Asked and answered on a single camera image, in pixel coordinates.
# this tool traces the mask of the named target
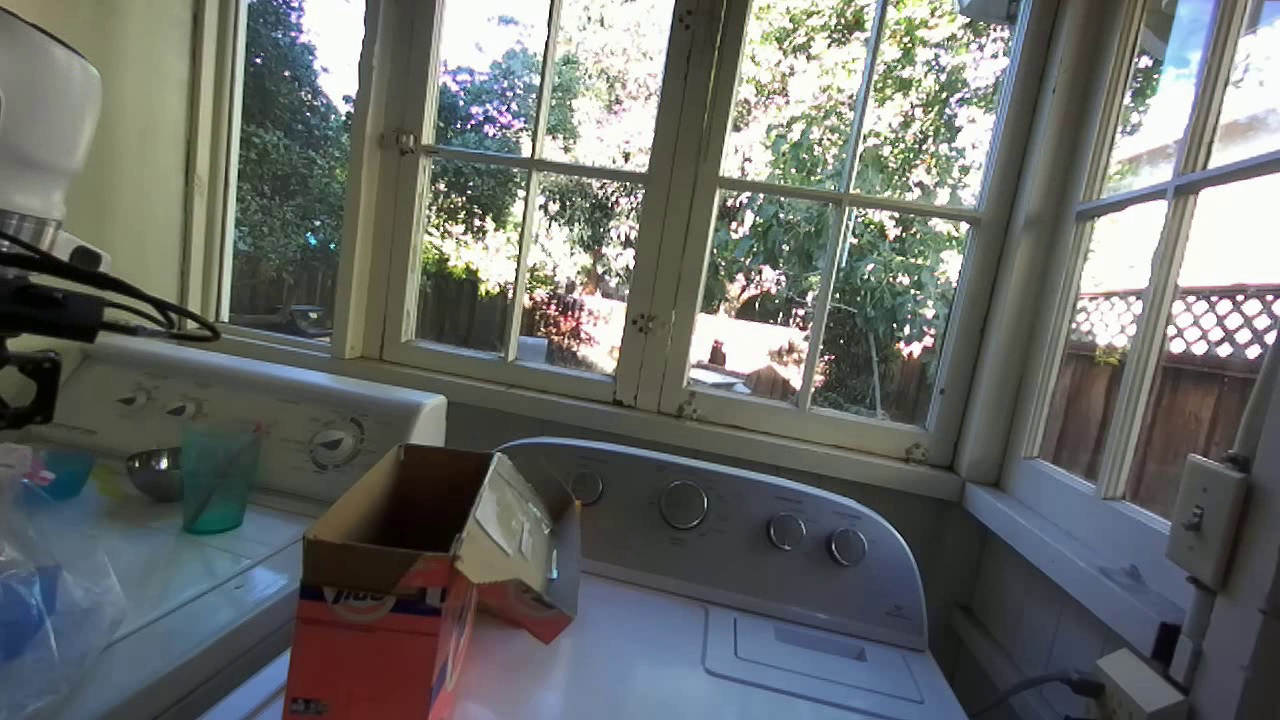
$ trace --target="black cable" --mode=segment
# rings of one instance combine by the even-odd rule
[[[97,290],[112,290],[112,297],[128,297],[136,304],[150,304],[150,313],[136,313],[128,304],[108,304],[116,313],[131,313],[150,322],[156,322],[159,333],[154,329],[136,329],[136,322],[112,322],[103,318],[108,333],[126,333],[126,336],[170,336],[170,340],[222,340],[222,329],[182,304],[170,304],[122,277],[108,277],[108,272],[97,272],[97,266],[81,266],[81,263],[66,263],[60,255],[46,252],[39,243],[29,243],[14,230],[0,230],[0,240],[15,243],[21,252],[0,252],[0,263],[9,266],[25,266],[25,272],[46,272],[46,277],[57,277],[57,281],[70,281],[70,285],[85,285],[85,288],[97,288]]]
[[[1021,680],[1021,684],[1005,686],[996,698],[979,704],[979,708],[973,710],[973,720],[984,720],[984,715],[991,715],[996,708],[1011,704],[1021,693],[1033,693],[1033,686],[1046,686],[1046,684],[1063,684],[1070,693],[1087,696],[1087,698],[1099,698],[1099,696],[1106,696],[1106,684],[1093,680],[1093,676],[1085,676],[1085,671],[1048,671],[1048,676],[1027,676],[1027,680]]]

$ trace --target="white appliance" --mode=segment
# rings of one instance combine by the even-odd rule
[[[245,528],[186,535],[175,504],[97,477],[66,504],[70,530],[108,552],[128,617],[103,659],[48,715],[197,715],[288,649],[299,535],[317,507],[393,442],[444,442],[444,397],[256,364],[175,342],[103,340],[66,360],[57,422],[102,468],[173,449],[202,421],[261,422],[261,484]]]
[[[857,499],[589,438],[504,449],[584,513],[581,617],[558,645],[480,619],[459,720],[966,715],[927,653],[921,566]],[[280,715],[288,656],[210,715]]]

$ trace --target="electrical outlet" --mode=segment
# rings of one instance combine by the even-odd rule
[[[1116,649],[1114,656],[1098,659],[1098,680],[1106,696],[1098,704],[1098,720],[1185,720],[1194,715],[1187,696],[1171,686],[1152,662],[1137,653]]]
[[[1169,561],[1200,584],[1222,589],[1236,544],[1239,504],[1246,470],[1194,452],[1169,514]]]

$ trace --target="control panel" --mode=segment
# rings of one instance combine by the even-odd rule
[[[444,442],[433,393],[261,364],[186,342],[103,340],[72,364],[39,435],[102,452],[175,449],[191,422],[256,422],[261,489],[341,496],[393,442]]]
[[[596,571],[927,649],[912,549],[871,507],[780,477],[593,438],[501,449],[551,513],[581,504]]]

